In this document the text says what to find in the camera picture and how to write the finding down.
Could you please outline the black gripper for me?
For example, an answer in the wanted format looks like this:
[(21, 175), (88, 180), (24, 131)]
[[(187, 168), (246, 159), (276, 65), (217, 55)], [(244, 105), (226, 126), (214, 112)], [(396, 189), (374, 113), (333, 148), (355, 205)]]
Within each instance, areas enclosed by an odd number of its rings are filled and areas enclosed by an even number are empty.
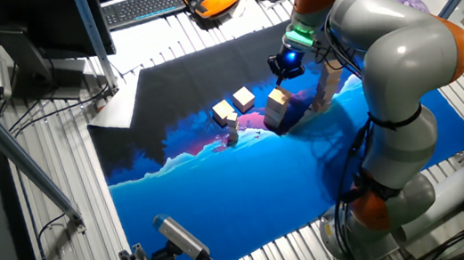
[(279, 86), (284, 79), (300, 77), (305, 73), (305, 67), (302, 64), (304, 54), (296, 51), (285, 51), (272, 55), (268, 58), (268, 67), (276, 76), (276, 86)]

